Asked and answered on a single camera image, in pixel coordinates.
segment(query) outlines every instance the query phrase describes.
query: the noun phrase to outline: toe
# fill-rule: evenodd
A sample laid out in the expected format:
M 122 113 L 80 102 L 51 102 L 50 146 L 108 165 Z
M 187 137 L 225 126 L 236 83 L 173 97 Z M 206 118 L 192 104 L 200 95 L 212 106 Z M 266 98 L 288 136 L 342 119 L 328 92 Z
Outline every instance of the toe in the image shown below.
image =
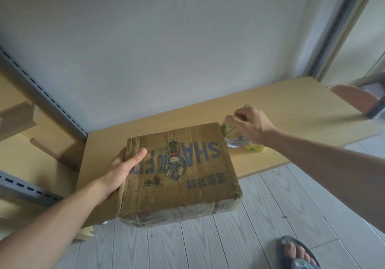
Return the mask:
M 297 258 L 304 259 L 305 258 L 305 249 L 301 246 L 296 247 Z
M 287 258 L 295 259 L 296 250 L 295 245 L 291 242 L 287 242 L 283 248 L 283 255 Z
M 309 262 L 309 263 L 310 263 L 310 256 L 309 256 L 308 253 L 304 253 L 303 259 L 304 259 L 306 262 Z

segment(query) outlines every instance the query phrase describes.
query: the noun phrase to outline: cardboard box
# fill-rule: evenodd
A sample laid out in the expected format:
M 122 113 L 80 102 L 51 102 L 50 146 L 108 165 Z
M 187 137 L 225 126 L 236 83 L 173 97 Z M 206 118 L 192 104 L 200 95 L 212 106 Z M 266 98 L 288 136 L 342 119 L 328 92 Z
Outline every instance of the cardboard box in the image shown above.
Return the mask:
M 119 189 L 117 216 L 124 223 L 147 228 L 240 203 L 242 191 L 218 123 L 130 138 L 126 160 L 142 147 L 145 159 Z

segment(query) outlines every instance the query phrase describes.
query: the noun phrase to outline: person's right arm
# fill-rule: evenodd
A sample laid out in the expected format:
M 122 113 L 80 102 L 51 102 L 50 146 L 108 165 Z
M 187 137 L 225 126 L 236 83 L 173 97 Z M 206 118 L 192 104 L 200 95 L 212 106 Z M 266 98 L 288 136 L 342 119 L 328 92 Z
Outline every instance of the person's right arm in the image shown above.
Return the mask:
M 346 206 L 385 233 L 385 159 L 298 138 L 278 130 L 254 107 L 227 116 L 229 125 L 276 150 Z

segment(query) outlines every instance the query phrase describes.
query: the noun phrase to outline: hand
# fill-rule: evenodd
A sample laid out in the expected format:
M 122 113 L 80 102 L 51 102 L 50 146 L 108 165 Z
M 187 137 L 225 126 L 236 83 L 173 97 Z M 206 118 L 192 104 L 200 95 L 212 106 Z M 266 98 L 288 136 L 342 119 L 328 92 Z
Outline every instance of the hand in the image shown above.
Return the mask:
M 234 112 L 234 116 L 226 116 L 225 120 L 231 127 L 247 135 L 252 142 L 264 146 L 269 145 L 270 135 L 278 131 L 264 112 L 255 107 L 238 109 Z
M 127 178 L 130 170 L 135 165 L 140 163 L 146 156 L 147 150 L 145 148 L 141 148 L 138 153 L 134 154 L 134 156 L 127 161 L 124 161 L 125 154 L 126 147 L 124 147 L 108 165 L 107 173 L 97 179 L 101 186 L 103 195 L 100 203 L 102 203 L 113 191 L 119 188 L 119 186 Z

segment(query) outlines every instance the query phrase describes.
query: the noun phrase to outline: floor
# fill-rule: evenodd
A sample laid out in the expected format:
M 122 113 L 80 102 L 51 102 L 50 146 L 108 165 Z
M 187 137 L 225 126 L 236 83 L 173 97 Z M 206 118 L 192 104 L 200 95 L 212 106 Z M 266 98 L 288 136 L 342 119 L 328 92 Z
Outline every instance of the floor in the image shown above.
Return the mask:
M 346 148 L 385 158 L 385 133 Z M 288 164 L 240 180 L 238 210 L 148 230 L 109 221 L 72 244 L 56 269 L 280 268 L 276 239 L 292 235 L 322 268 L 380 268 L 385 234 L 299 168 Z

